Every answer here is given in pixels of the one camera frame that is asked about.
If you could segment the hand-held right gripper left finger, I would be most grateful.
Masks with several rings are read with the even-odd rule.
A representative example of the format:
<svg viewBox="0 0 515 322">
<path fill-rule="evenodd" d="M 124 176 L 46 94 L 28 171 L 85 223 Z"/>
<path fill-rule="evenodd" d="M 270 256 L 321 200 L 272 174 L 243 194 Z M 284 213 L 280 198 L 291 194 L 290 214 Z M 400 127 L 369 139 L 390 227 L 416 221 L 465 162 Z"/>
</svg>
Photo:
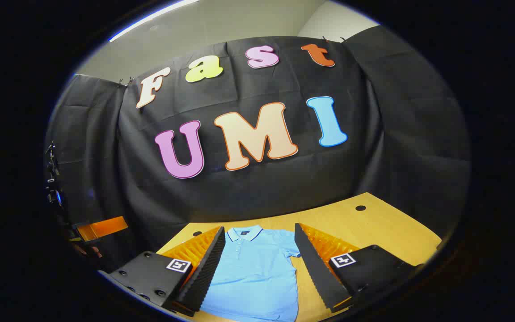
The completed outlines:
<svg viewBox="0 0 515 322">
<path fill-rule="evenodd" d="M 157 310 L 193 317 L 202 306 L 225 247 L 217 226 L 163 254 L 143 251 L 108 280 Z"/>
</svg>

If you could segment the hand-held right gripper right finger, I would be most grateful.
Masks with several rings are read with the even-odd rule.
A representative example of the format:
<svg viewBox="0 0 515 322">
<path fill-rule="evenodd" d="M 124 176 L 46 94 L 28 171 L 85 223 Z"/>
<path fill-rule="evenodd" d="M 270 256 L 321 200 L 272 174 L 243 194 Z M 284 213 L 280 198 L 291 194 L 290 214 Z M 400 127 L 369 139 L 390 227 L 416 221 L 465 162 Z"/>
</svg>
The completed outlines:
<svg viewBox="0 0 515 322">
<path fill-rule="evenodd" d="M 378 245 L 359 248 L 303 223 L 295 224 L 295 243 L 333 313 L 376 300 L 419 268 Z"/>
</svg>

